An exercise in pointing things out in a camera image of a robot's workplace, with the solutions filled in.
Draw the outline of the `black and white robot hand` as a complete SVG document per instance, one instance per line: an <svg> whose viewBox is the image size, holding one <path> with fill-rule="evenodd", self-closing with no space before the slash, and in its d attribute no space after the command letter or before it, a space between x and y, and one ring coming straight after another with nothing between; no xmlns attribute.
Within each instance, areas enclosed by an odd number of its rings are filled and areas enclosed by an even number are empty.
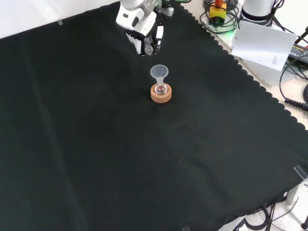
<svg viewBox="0 0 308 231"><path fill-rule="evenodd" d="M160 52L164 35L164 17L158 5L147 13L140 6L128 9L120 3L116 23L124 28L130 44L138 55L151 56Z"/></svg>

